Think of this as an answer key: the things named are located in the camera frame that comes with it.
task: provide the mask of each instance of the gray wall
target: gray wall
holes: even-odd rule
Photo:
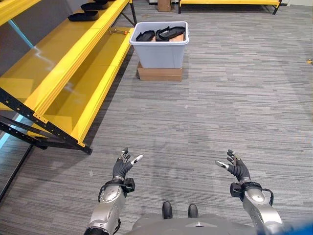
[[[80,5],[88,0],[42,0],[13,20],[32,44],[37,44]],[[0,26],[0,76],[26,52],[28,45],[8,23]]]

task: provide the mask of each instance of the shelf leg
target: shelf leg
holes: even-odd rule
[[[132,14],[133,14],[133,19],[134,19],[134,23],[135,25],[137,24],[137,18],[136,18],[136,13],[135,13],[135,9],[134,9],[134,4],[130,3],[131,5],[131,9],[132,9]]]
[[[181,13],[181,4],[180,4],[180,0],[178,0],[178,14]]]
[[[278,10],[278,8],[279,8],[279,6],[280,6],[281,3],[282,3],[282,0],[279,0],[278,6],[277,6],[277,7],[274,6],[275,9],[274,9],[273,15],[276,15],[276,12],[277,12],[277,10]]]

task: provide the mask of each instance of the white plastic bin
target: white plastic bin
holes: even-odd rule
[[[166,27],[185,27],[184,41],[182,42],[137,42],[136,37],[147,30],[157,31]],[[135,26],[134,33],[129,41],[134,46],[140,63],[144,68],[181,68],[184,57],[184,48],[189,43],[188,23],[175,22],[141,22]]]

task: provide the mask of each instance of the black cable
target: black cable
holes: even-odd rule
[[[263,188],[262,191],[267,191],[267,192],[270,192],[270,200],[269,200],[269,204],[271,206],[273,206],[273,203],[274,203],[274,193],[268,189],[268,188]]]

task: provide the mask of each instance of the yellow bench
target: yellow bench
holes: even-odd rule
[[[282,0],[179,0],[178,13],[181,13],[183,4],[251,4],[251,5],[273,5],[276,14]]]

